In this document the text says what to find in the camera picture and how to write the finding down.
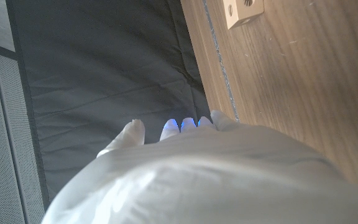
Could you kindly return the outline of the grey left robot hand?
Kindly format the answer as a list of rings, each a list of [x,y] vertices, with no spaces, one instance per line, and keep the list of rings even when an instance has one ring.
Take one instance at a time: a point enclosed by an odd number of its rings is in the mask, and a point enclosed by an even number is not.
[[[220,111],[135,119],[61,189],[44,223],[358,223],[358,186],[307,145]]]

